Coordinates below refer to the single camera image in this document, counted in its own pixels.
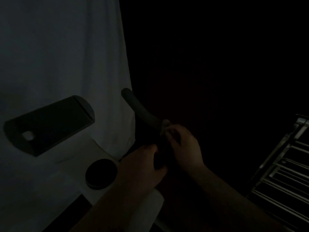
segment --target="forearm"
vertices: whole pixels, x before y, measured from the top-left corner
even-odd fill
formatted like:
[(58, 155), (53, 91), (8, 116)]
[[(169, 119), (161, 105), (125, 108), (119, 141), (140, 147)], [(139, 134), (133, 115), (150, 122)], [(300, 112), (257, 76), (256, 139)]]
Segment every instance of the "forearm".
[(71, 232), (124, 231), (139, 203), (139, 197), (111, 188)]
[(222, 223), (235, 231), (286, 231), (256, 205), (240, 195), (207, 167), (195, 168), (189, 175), (203, 189)]

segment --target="right hand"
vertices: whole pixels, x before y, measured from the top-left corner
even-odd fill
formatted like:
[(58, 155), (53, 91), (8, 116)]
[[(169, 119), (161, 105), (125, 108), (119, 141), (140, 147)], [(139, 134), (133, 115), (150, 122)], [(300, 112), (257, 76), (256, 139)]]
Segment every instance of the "right hand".
[[(180, 144), (173, 138), (173, 132), (180, 134)], [(165, 136), (171, 144), (176, 161), (186, 172), (204, 167), (201, 149), (196, 138), (181, 125), (171, 125), (165, 129)]]

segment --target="black round cap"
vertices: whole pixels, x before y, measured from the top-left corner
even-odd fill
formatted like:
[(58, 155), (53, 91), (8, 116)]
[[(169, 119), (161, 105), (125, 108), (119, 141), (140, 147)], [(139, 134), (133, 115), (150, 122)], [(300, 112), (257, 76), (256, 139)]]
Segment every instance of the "black round cap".
[(117, 172), (113, 161), (109, 159), (97, 160), (86, 171), (86, 183), (94, 190), (103, 189), (115, 180)]

